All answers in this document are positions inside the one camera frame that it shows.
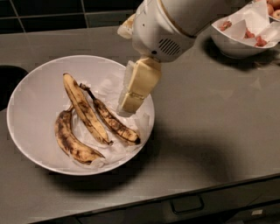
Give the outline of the white gripper with vent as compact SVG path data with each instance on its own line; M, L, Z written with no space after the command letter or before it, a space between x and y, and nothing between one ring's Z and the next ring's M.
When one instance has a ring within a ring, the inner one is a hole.
M162 0L143 0L118 28L124 39L147 58L129 61L122 84L117 114L132 116L161 78L161 63L172 62L193 46L195 37L185 34L168 16Z

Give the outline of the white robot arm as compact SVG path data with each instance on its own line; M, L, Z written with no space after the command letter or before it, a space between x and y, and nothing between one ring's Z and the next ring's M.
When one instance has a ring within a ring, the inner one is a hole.
M161 65L190 49L198 34L245 0L143 0L117 30L140 58L129 61L117 113L132 116L161 78Z

